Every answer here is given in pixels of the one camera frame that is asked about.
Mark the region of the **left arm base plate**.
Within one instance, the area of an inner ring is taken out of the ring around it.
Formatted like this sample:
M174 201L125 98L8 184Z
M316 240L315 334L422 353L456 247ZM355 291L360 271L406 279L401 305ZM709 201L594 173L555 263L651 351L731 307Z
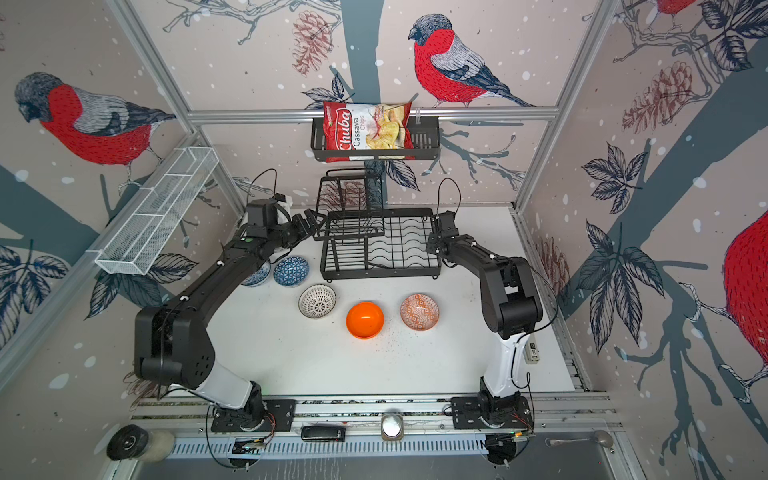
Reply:
M237 410L215 407L210 430L236 434L288 432L295 407L293 399L262 400L260 405L246 405Z

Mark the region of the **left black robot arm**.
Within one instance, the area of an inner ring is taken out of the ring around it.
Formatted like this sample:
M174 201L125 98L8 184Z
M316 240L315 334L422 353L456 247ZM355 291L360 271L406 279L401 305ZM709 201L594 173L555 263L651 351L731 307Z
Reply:
M145 307L134 328L134 374L157 385L178 385L222 410L264 415L260 386L223 366L207 327L219 307L279 249L291 250L323 224L312 210L281 224L282 208L268 200L249 207L248 221L220 257L182 293Z

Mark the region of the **black wire dish rack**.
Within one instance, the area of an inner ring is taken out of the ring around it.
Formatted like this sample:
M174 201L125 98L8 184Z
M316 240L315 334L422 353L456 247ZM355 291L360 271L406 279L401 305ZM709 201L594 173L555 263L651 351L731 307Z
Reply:
M430 208L387 208L382 180L364 168L330 169L320 179L315 212L321 227L320 272L336 280L436 279L441 264L427 251Z

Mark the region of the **blue white rimmed bowl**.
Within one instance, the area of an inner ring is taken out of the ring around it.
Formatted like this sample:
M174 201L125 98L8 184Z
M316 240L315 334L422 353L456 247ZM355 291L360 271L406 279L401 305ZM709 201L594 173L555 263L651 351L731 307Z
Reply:
M256 287L261 285L268 279L271 272L271 268L272 268L271 262L269 260L265 261L257 271L255 271L254 273L249 275L245 280L243 280L241 282L241 285L245 287Z

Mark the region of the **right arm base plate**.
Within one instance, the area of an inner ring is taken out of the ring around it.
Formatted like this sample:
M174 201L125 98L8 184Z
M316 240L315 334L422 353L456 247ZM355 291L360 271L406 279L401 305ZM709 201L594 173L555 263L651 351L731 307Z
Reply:
M477 397L453 397L450 400L453 427L470 429L530 430L534 420L527 398L513 395L483 403Z

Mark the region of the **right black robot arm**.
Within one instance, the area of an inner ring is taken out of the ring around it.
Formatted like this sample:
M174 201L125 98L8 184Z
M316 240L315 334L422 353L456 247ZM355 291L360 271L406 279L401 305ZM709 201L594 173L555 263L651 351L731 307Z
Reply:
M533 270L525 258L497 254L460 233L453 211L434 215L431 224L427 251L478 279L483 319L500 338L477 395L482 418L500 424L521 408L524 350L544 314Z

